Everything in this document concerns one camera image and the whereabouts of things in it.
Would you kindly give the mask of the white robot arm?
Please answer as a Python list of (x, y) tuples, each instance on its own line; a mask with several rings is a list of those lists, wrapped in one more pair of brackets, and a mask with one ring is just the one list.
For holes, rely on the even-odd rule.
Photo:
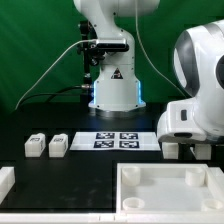
[[(145, 106), (135, 76), (135, 40), (117, 27), (114, 18), (153, 12), (160, 0), (73, 0), (93, 26), (93, 55), (100, 61), (89, 107), (95, 113), (130, 113)], [(173, 54), (176, 76), (190, 95), (170, 102), (161, 115), (161, 142), (224, 142), (224, 19), (187, 29)]]

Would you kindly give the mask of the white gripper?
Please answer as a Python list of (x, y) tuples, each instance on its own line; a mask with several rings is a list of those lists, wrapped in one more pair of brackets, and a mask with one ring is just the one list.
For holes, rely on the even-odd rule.
[(224, 144), (224, 127), (201, 127), (194, 119), (194, 99), (169, 102), (157, 124), (160, 142)]

